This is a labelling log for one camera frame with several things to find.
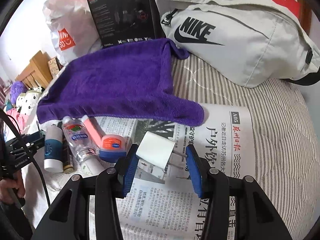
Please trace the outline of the blue Vaseline lip tin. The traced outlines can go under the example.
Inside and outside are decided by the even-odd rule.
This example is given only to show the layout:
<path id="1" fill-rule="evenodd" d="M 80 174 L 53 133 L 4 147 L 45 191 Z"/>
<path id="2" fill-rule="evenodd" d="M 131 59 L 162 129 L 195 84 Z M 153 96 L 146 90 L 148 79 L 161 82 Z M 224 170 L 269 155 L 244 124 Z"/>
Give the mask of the blue Vaseline lip tin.
<path id="1" fill-rule="evenodd" d="M 117 134 L 107 134 L 101 139 L 99 158 L 108 163 L 116 163 L 119 158 L 125 157 L 131 146 L 131 138 Z"/>

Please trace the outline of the white USB charger plug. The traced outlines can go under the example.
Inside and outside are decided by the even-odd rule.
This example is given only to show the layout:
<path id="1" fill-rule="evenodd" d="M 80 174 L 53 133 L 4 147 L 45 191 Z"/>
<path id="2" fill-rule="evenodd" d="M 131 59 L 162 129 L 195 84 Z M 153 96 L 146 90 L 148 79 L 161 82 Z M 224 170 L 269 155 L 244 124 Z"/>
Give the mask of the white USB charger plug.
<path id="1" fill-rule="evenodd" d="M 175 142 L 147 131 L 138 146 L 136 156 L 161 169 L 167 166 L 171 154 L 186 158 L 187 155 L 174 151 Z"/>

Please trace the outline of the white blue cylinder bottle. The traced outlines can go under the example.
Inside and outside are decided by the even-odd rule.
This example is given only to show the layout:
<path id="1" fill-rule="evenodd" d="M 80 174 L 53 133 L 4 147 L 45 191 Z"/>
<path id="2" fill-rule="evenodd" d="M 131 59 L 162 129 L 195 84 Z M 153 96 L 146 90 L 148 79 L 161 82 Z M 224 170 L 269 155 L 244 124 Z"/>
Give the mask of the white blue cylinder bottle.
<path id="1" fill-rule="evenodd" d="M 44 139 L 44 169 L 51 173 L 62 173 L 62 129 L 57 126 L 47 128 Z"/>

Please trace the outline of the pink white tube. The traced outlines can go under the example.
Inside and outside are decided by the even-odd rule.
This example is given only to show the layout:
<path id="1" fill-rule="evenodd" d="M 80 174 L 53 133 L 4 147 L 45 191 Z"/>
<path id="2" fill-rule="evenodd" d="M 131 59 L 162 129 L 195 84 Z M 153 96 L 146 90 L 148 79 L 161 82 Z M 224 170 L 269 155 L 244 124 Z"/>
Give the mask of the pink white tube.
<path id="1" fill-rule="evenodd" d="M 91 139 L 94 141 L 94 143 L 101 148 L 102 147 L 102 136 L 96 129 L 96 127 L 92 124 L 90 118 L 87 115 L 84 115 L 81 118 L 81 122 L 84 124 L 85 128 L 87 129 L 89 135 L 91 136 Z"/>

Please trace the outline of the white tape roll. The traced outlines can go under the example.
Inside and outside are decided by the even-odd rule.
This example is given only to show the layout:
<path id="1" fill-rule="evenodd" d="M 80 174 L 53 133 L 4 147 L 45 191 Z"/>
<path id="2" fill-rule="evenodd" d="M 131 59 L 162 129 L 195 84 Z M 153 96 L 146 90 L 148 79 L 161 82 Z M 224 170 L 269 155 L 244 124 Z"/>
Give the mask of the white tape roll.
<path id="1" fill-rule="evenodd" d="M 105 169 L 98 159 L 89 158 L 81 164 L 82 169 L 91 176 L 97 176 Z"/>

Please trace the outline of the green binder clips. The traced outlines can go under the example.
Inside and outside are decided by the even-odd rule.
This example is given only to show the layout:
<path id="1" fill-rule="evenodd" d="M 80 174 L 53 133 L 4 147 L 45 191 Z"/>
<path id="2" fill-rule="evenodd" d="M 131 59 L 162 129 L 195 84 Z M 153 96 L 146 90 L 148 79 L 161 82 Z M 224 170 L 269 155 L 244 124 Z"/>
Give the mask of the green binder clips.
<path id="1" fill-rule="evenodd" d="M 59 122 L 56 122 L 56 123 L 52 123 L 52 126 L 55 126 L 55 127 L 58 127 L 58 128 L 62 128 L 62 122 L 59 121 Z"/>

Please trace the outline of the newspaper sheet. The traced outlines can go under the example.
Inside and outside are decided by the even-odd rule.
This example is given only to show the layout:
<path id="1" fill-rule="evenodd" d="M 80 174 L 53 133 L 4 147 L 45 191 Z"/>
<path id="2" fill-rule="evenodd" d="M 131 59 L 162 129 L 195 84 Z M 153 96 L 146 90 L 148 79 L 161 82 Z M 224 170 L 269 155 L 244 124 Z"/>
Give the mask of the newspaper sheet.
<path id="1" fill-rule="evenodd" d="M 252 117 L 246 107 L 203 104 L 204 123 L 199 127 L 170 121 L 100 116 L 91 122 L 100 134 L 117 134 L 127 146 L 143 141 L 173 154 L 162 159 L 165 168 L 140 160 L 131 191 L 117 200 L 124 239 L 199 239 L 208 202 L 194 192 L 184 153 L 194 145 L 198 155 L 225 175 L 243 178 L 255 174 Z"/>

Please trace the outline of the dark Grand Reserve bottle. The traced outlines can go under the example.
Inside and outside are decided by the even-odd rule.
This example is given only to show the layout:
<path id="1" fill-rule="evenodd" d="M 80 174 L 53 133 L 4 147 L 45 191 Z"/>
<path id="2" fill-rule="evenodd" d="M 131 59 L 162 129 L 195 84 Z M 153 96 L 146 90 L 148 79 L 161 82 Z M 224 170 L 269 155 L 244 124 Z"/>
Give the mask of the dark Grand Reserve bottle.
<path id="1" fill-rule="evenodd" d="M 62 137 L 62 162 L 64 173 L 70 174 L 74 172 L 73 156 L 64 135 Z"/>

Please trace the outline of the clear candy bottle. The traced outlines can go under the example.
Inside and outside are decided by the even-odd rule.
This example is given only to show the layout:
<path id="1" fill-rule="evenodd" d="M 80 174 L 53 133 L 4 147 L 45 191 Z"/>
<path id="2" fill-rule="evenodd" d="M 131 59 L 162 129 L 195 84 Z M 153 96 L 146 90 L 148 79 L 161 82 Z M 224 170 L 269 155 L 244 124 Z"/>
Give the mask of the clear candy bottle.
<path id="1" fill-rule="evenodd" d="M 80 165 L 90 159 L 97 160 L 89 133 L 80 119 L 73 119 L 70 116 L 63 117 L 62 131 L 73 157 Z"/>

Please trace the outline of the purple plush toy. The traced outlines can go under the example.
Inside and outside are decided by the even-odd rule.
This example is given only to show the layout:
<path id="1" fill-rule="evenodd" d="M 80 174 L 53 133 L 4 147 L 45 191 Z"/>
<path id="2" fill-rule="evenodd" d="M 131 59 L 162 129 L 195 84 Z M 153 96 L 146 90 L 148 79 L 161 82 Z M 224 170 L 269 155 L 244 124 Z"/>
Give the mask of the purple plush toy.
<path id="1" fill-rule="evenodd" d="M 25 93 L 27 91 L 27 87 L 25 86 L 25 84 L 21 81 L 15 81 L 11 87 L 10 87 L 10 102 L 15 105 L 16 104 L 16 100 L 18 98 L 18 96 L 21 93 Z"/>

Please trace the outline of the wooden rack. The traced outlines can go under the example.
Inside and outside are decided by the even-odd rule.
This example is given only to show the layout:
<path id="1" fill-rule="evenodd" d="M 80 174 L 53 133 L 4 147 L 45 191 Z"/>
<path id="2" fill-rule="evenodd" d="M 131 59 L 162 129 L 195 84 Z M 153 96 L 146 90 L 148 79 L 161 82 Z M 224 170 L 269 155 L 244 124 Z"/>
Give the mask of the wooden rack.
<path id="1" fill-rule="evenodd" d="M 29 64 L 19 74 L 15 81 L 21 81 L 27 88 L 47 88 L 53 77 L 48 67 L 49 56 L 46 52 L 38 51 Z"/>

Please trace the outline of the purple towel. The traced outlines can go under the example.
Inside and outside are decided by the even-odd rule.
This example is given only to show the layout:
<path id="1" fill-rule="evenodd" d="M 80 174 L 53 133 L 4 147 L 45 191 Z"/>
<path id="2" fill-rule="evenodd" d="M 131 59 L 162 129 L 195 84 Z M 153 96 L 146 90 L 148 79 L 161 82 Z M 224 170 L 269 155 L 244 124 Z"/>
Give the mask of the purple towel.
<path id="1" fill-rule="evenodd" d="M 172 58 L 185 49 L 160 38 L 118 45 L 69 63 L 37 106 L 40 123 L 65 116 L 156 119 L 200 126 L 204 110 L 174 95 Z"/>

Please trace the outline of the small brown patterned box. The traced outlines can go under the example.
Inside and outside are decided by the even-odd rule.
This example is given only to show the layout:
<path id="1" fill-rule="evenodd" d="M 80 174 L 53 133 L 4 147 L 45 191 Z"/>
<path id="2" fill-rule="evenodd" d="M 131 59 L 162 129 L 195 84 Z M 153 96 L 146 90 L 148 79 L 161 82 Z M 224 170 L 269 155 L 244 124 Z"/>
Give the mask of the small brown patterned box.
<path id="1" fill-rule="evenodd" d="M 63 68 L 62 64 L 60 63 L 57 57 L 50 59 L 48 62 L 48 68 L 52 75 L 52 78 L 56 77 L 60 70 Z"/>

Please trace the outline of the grey Nike waist bag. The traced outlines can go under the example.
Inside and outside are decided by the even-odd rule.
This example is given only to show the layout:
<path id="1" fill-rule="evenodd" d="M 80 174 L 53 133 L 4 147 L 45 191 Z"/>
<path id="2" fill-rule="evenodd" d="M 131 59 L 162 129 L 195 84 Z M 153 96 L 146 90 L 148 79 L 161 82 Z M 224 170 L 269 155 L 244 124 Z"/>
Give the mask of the grey Nike waist bag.
<path id="1" fill-rule="evenodd" d="M 272 0 L 155 0 L 165 36 L 233 83 L 319 81 L 319 48 Z"/>

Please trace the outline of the black headset box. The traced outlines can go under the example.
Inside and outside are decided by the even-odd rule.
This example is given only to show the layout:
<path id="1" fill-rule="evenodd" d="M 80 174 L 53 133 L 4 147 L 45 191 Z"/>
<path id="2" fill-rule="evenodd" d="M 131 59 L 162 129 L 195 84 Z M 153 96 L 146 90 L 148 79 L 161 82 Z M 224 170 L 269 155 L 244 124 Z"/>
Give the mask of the black headset box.
<path id="1" fill-rule="evenodd" d="M 87 0 L 104 48 L 159 38 L 155 0 Z"/>

